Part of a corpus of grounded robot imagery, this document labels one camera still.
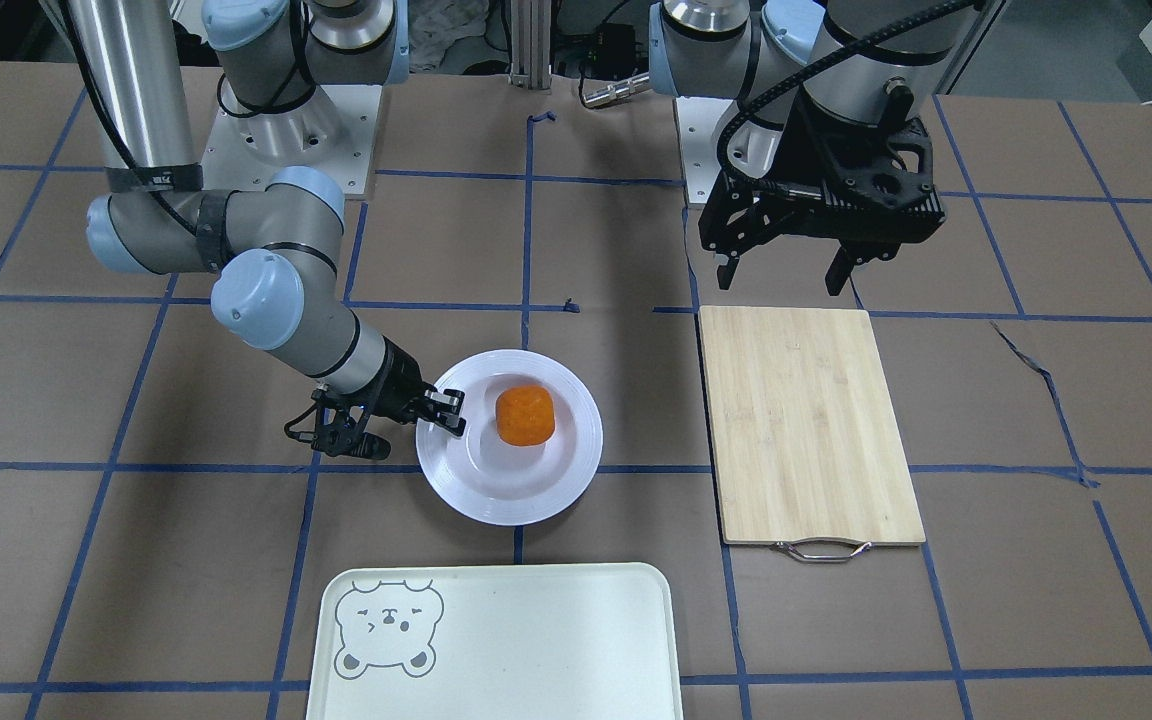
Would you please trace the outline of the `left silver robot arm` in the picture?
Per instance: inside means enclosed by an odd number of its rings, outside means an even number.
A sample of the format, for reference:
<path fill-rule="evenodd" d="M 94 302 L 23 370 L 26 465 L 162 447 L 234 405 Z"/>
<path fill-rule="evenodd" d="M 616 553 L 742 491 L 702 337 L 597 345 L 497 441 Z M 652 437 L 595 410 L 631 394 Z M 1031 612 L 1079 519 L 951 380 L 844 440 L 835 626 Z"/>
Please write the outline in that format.
<path fill-rule="evenodd" d="M 945 223 L 922 104 L 979 1 L 660 1 L 649 20 L 658 94 L 727 106 L 704 160 L 700 243 L 732 286 L 755 247 L 838 241 L 832 295 Z"/>

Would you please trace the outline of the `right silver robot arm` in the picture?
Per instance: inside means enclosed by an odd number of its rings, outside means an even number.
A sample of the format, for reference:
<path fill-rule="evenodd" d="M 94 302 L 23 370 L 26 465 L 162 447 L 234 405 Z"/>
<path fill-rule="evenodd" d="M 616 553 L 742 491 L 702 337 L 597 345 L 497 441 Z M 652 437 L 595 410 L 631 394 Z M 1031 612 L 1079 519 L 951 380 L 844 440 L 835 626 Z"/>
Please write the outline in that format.
<path fill-rule="evenodd" d="M 343 184 L 323 169 L 349 145 L 328 88 L 397 85 L 410 68 L 403 1 L 206 1 L 223 70 L 217 99 L 271 177 L 206 188 L 192 154 L 177 37 L 162 1 L 59 1 L 106 137 L 109 194 L 88 209 L 92 255 L 114 272 L 215 275 L 210 306 L 250 347 L 316 387 L 285 434 L 329 456 L 381 460 L 369 420 L 465 432 L 457 389 L 438 389 L 338 296 Z"/>

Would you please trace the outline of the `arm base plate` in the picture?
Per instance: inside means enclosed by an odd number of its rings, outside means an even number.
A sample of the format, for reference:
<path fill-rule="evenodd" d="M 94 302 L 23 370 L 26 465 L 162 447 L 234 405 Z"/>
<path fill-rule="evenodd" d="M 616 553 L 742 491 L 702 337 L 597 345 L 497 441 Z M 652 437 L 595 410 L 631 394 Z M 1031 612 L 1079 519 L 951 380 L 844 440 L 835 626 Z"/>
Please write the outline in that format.
<path fill-rule="evenodd" d="M 721 164 L 718 161 L 719 132 L 735 118 L 736 106 L 721 97 L 677 97 L 675 118 L 679 149 L 684 169 L 687 204 L 702 209 L 713 190 Z M 780 146 L 780 129 L 746 123 L 733 136 L 730 160 L 750 177 L 763 177 L 772 168 Z"/>
<path fill-rule="evenodd" d="M 300 108 L 260 118 L 219 109 L 200 159 L 206 190 L 256 190 L 285 167 L 312 167 L 349 200 L 369 194 L 382 88 L 316 88 Z"/>

